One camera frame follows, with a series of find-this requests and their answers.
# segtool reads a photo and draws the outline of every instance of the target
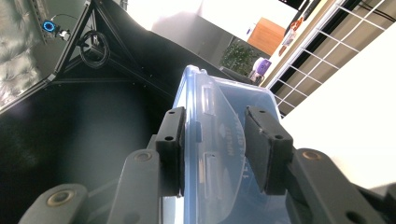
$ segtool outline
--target purple object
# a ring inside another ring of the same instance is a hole
[[[262,62],[260,62],[256,72],[263,76],[265,72],[268,70],[268,68],[271,66],[271,64],[272,63],[268,61],[268,59],[264,59]]]

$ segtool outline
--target blue plastic box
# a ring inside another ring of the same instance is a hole
[[[260,194],[245,158],[245,109],[276,119],[267,89],[186,67],[174,107],[186,108],[184,223],[290,223],[284,196]]]

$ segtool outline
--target bolt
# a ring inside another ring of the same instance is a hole
[[[47,200],[49,207],[56,207],[68,203],[75,196],[75,192],[71,189],[63,189],[53,193]]]
[[[311,160],[311,161],[321,160],[321,156],[317,152],[314,152],[314,151],[305,151],[305,152],[303,152],[303,156],[306,159]]]
[[[152,157],[152,156],[151,156],[150,153],[148,153],[148,152],[141,152],[141,153],[135,155],[135,156],[134,156],[134,159],[135,159],[136,161],[148,161],[148,160],[151,159],[151,157]]]

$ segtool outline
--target wooden cabinet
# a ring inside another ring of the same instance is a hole
[[[285,28],[261,18],[247,42],[271,56],[281,44],[284,34]]]

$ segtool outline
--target cable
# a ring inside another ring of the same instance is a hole
[[[73,19],[75,19],[76,21],[78,20],[76,17],[74,17],[74,16],[70,16],[70,15],[68,15],[68,14],[64,14],[64,13],[60,13],[60,14],[56,14],[55,16],[53,16],[51,19],[50,19],[50,21],[53,21],[56,17],[58,17],[58,16],[66,16],[66,17],[69,17],[69,18],[73,18]]]
[[[366,5],[368,8],[370,8],[370,10],[373,9],[373,7],[370,6],[369,4],[367,4],[366,2],[364,2],[364,1],[361,1],[361,2],[362,2],[364,5]],[[387,14],[387,13],[385,13],[385,12],[383,12],[383,11],[380,11],[380,10],[378,10],[378,9],[375,9],[375,11],[378,12],[378,13],[383,14],[383,15],[386,16],[386,17],[389,17],[390,19],[392,19],[392,20],[394,20],[394,21],[396,21],[395,18],[391,17],[389,14]]]
[[[63,13],[61,13],[61,14],[56,14],[56,15],[53,16],[50,20],[53,21],[53,19],[55,19],[55,18],[58,17],[58,16],[66,16],[66,17],[70,17],[70,18],[73,18],[73,19],[77,20],[76,17],[70,16],[70,15],[68,15],[68,14],[63,14]]]
[[[363,2],[363,1],[361,1],[361,2],[363,3],[363,5],[360,5],[360,7],[364,8],[364,9],[366,9],[366,10],[368,10],[368,11],[371,11],[371,10],[373,9],[373,7],[371,7],[371,6],[368,5],[367,3]],[[395,18],[391,17],[389,14],[387,14],[387,13],[385,13],[385,12],[383,12],[383,11],[380,11],[380,10],[375,9],[375,10],[373,11],[373,13],[376,14],[376,15],[378,15],[378,16],[380,16],[380,17],[383,17],[383,18],[385,18],[385,19],[387,19],[387,20],[389,20],[389,21],[396,22],[396,19],[395,19]]]
[[[84,46],[86,46],[85,41],[87,41],[89,38],[97,36],[99,42],[103,44],[103,48],[105,50],[103,54],[103,58],[99,61],[93,61],[89,58],[86,57],[85,51],[84,51]],[[110,47],[108,46],[108,42],[106,39],[106,36],[103,35],[102,33],[99,33],[97,31],[90,30],[89,32],[85,33],[85,35],[78,41],[79,45],[79,54],[81,55],[82,61],[87,64],[91,68],[101,68],[103,65],[105,65],[108,61],[108,58],[110,57]]]

